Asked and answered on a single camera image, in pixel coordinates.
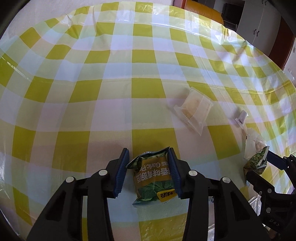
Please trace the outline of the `white cookie snack packet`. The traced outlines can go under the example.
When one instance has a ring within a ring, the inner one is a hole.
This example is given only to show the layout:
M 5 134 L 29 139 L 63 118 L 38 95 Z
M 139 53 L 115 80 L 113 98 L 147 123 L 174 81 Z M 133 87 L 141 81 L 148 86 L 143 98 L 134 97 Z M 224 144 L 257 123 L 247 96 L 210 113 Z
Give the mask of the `white cookie snack packet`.
M 255 129 L 248 128 L 246 132 L 246 142 L 244 158 L 250 160 L 255 154 L 260 153 L 266 147 L 266 141 Z

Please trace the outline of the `purple bar clear packet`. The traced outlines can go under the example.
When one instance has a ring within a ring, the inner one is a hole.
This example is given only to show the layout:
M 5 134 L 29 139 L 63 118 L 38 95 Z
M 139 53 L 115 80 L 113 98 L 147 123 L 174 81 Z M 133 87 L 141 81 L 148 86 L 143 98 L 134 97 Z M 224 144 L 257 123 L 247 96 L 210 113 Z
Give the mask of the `purple bar clear packet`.
M 242 110 L 239 116 L 235 119 L 235 121 L 240 127 L 244 127 L 244 123 L 247 117 L 248 113 L 245 110 Z

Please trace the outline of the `green garlic pea packet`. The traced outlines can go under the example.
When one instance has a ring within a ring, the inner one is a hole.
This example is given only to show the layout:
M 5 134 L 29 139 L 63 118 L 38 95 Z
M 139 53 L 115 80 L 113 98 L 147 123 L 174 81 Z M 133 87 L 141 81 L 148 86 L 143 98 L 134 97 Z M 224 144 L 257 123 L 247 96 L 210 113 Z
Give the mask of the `green garlic pea packet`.
M 167 160 L 168 151 L 169 147 L 145 152 L 127 164 L 126 168 L 133 172 L 137 194 L 134 207 L 164 203 L 177 196 Z

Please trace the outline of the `clear packet pale biscuit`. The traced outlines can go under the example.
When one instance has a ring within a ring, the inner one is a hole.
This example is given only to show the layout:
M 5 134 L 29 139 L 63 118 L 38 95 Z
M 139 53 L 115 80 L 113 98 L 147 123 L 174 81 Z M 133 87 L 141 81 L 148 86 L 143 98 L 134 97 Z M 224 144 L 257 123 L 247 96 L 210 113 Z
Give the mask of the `clear packet pale biscuit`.
M 191 87 L 184 103 L 181 106 L 175 105 L 174 111 L 180 120 L 201 136 L 212 106 L 213 102 L 209 97 Z

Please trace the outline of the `green checkered tablecloth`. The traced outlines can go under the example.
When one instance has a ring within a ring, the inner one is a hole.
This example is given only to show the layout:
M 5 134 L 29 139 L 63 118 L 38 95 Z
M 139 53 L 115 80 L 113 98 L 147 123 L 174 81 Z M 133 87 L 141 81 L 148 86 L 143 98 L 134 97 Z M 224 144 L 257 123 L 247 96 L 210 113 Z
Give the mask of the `green checkered tablecloth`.
M 213 102 L 200 136 L 177 116 L 190 88 Z M 236 32 L 173 6 L 84 6 L 1 43 L 1 210 L 25 239 L 69 176 L 172 147 L 243 195 L 245 137 L 295 152 L 295 87 Z

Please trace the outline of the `white cabinet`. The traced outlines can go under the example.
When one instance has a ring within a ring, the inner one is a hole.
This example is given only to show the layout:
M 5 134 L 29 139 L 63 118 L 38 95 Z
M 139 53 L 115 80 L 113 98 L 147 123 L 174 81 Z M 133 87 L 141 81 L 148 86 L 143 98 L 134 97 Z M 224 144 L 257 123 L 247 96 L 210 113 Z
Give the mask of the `white cabinet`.
M 269 1 L 245 1 L 236 33 L 268 56 L 278 35 L 280 21 L 280 13 Z

